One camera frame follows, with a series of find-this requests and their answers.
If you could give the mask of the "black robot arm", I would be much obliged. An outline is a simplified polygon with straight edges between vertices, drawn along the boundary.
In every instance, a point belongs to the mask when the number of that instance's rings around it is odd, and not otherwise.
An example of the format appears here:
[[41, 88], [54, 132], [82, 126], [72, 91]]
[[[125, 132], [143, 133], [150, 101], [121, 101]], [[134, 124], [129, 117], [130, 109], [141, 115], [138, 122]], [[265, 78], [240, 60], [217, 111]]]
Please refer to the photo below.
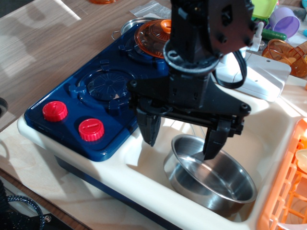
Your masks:
[[164, 47], [168, 75], [132, 80], [129, 106], [137, 116], [144, 141], [154, 145], [162, 117], [207, 128], [203, 158], [213, 159], [228, 137], [241, 134], [250, 106], [225, 93], [243, 80], [218, 79], [216, 67], [232, 53], [242, 78], [247, 65], [241, 48], [252, 45], [257, 25], [249, 0], [174, 0], [170, 39]]

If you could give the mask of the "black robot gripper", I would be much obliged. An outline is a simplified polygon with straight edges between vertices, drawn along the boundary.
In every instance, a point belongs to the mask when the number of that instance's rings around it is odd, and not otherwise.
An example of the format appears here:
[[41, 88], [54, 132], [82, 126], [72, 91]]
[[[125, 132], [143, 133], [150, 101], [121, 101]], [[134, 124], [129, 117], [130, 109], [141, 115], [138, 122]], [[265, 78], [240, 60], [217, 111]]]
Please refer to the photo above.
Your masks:
[[244, 118], [251, 108], [245, 102], [219, 89], [210, 75], [131, 80], [130, 108], [137, 116], [143, 140], [154, 146], [161, 117], [207, 127], [203, 154], [211, 160], [228, 137], [240, 135]]

